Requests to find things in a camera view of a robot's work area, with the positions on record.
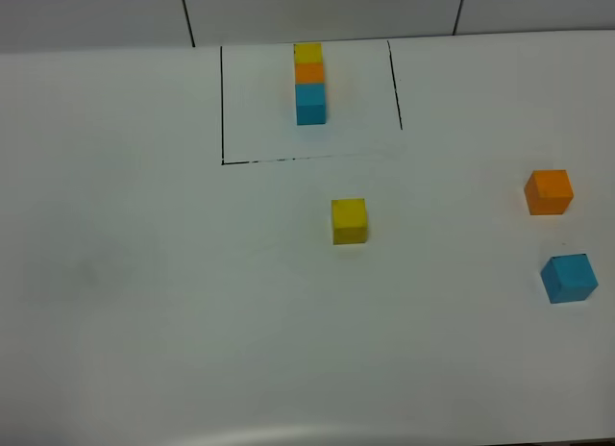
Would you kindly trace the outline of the blue template block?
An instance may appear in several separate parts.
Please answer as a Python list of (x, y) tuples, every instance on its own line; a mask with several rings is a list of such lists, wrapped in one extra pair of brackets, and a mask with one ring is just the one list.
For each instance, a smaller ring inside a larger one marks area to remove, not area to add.
[(325, 85), (297, 84), (295, 86), (296, 122), (301, 125), (320, 125), (327, 121)]

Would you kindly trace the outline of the orange template block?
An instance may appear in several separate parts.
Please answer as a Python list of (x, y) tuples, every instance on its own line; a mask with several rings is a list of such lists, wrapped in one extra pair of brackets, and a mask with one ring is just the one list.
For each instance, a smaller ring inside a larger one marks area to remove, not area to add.
[(321, 62), (296, 63), (294, 73), (296, 85), (325, 83), (324, 64)]

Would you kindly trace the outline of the yellow template block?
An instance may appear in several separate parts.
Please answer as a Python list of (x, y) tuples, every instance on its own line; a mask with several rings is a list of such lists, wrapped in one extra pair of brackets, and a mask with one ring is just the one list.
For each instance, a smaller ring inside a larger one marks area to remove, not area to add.
[(294, 45), (294, 63), (295, 64), (311, 64), (322, 63), (323, 51), (322, 44), (316, 43), (300, 43)]

